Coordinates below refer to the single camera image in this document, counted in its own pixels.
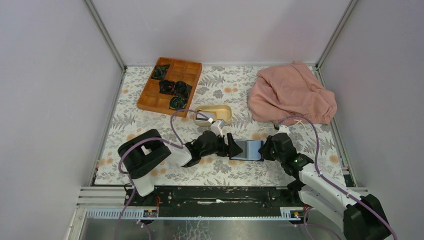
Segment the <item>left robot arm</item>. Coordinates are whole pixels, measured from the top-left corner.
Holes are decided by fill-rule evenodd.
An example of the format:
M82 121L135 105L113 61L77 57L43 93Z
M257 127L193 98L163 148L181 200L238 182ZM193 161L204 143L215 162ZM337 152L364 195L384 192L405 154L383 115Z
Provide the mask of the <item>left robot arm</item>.
M118 148L117 153L120 157L118 170L129 176L135 193L145 197L155 189L150 172L165 160L180 167L192 167L205 156L233 158L244 151L245 149L236 143L230 133L225 139L207 130L198 138L177 145L162 138L157 129L150 129Z

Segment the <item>blue leather card holder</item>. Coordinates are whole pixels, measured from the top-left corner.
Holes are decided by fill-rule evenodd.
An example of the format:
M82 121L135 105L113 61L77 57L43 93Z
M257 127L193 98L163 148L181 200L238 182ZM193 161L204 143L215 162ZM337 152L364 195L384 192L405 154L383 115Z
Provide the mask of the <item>blue leather card holder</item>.
M264 141L263 140L245 140L245 141L247 141L247 157L246 158L233 157L229 159L237 160L237 161L263 162L261 161L261 155L258 152L258 150L264 145Z

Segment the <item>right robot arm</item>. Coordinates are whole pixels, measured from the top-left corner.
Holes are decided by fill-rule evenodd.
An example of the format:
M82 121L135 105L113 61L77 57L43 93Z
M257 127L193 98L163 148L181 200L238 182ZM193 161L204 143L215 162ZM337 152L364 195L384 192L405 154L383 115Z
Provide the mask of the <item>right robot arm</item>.
M316 168L310 157L298 153L286 133L267 137L259 149L265 160L280 162L294 177L287 188L290 200L306 204L334 222L347 240L384 240L393 235L380 201L333 181Z

